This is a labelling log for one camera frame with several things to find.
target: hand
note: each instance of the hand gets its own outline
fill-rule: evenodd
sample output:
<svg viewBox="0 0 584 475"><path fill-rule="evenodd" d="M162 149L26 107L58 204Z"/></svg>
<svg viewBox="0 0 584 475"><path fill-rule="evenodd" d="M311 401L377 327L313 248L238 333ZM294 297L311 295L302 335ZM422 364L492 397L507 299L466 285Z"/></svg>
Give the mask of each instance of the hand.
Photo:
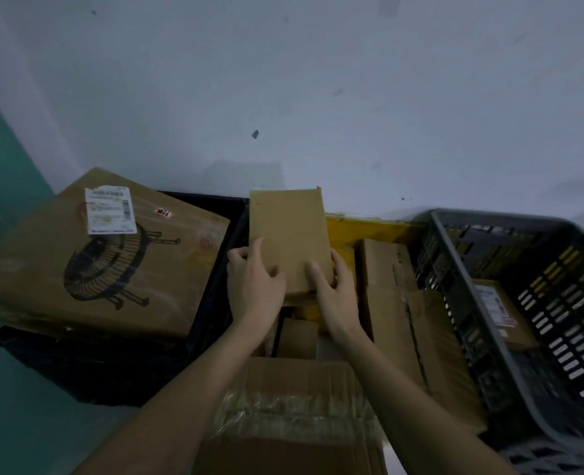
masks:
<svg viewBox="0 0 584 475"><path fill-rule="evenodd" d="M228 252L228 301L233 321L242 320L263 340L283 306L288 287L284 271L275 269L272 276L261 261L263 238L250 247L233 248Z"/></svg>
<svg viewBox="0 0 584 475"><path fill-rule="evenodd" d="M363 334L358 318L358 300L353 274L343 258L332 248L338 285L332 288L318 263L307 264L307 271L316 283L320 315L336 343L347 342L351 337Z"/></svg>

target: left hand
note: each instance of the left hand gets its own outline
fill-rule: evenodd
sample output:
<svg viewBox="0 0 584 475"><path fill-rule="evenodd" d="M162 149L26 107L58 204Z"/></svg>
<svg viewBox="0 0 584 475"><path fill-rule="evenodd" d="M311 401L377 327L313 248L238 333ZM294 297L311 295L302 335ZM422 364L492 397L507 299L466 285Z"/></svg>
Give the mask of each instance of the left hand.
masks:
<svg viewBox="0 0 584 475"><path fill-rule="evenodd" d="M250 247L228 252L228 300L233 321L243 320L262 340L283 306L288 287L284 271L275 269L270 275L261 260L263 238Z"/></svg>

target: clear tape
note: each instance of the clear tape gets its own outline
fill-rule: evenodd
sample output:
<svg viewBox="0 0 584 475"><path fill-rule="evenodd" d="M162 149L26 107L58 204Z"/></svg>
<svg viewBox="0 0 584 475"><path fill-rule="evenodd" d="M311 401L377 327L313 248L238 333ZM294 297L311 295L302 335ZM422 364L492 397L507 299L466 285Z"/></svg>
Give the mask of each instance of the clear tape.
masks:
<svg viewBox="0 0 584 475"><path fill-rule="evenodd" d="M365 397L268 396L228 392L209 438L267 438L314 445L380 443L375 413Z"/></svg>

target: gray plastic crate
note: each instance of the gray plastic crate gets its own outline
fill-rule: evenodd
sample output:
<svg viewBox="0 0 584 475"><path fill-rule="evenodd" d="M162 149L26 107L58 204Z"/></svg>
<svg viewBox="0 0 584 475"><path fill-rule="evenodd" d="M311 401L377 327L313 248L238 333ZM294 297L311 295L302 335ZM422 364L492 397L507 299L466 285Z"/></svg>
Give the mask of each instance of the gray plastic crate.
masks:
<svg viewBox="0 0 584 475"><path fill-rule="evenodd" d="M584 474L584 231L557 218L434 210L412 247L439 290L489 418L482 439L527 475ZM541 348L511 352L471 279L498 280Z"/></svg>

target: right hand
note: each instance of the right hand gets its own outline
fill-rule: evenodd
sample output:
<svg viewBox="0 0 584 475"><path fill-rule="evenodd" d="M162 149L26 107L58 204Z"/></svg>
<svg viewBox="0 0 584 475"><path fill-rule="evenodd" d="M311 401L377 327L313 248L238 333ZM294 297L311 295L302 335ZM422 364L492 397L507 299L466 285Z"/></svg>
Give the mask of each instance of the right hand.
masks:
<svg viewBox="0 0 584 475"><path fill-rule="evenodd" d="M358 318L358 299L353 274L336 250L331 249L338 285L332 288L318 263L309 262L307 271L316 284L320 315L336 343L364 334Z"/></svg>

